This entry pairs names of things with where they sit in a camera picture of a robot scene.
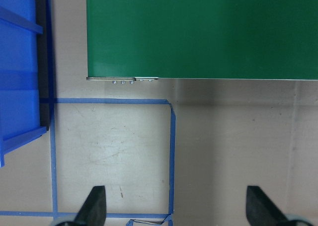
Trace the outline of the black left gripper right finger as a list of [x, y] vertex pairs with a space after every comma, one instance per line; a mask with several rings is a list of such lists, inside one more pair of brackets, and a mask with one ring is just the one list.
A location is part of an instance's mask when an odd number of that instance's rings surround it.
[[292, 225], [259, 186], [247, 186], [245, 212], [250, 226]]

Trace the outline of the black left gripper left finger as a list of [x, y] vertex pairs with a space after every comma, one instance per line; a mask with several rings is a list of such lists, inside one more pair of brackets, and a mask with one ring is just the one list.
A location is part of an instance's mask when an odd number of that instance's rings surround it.
[[94, 186], [74, 219], [78, 226], [103, 226], [106, 221], [105, 186]]

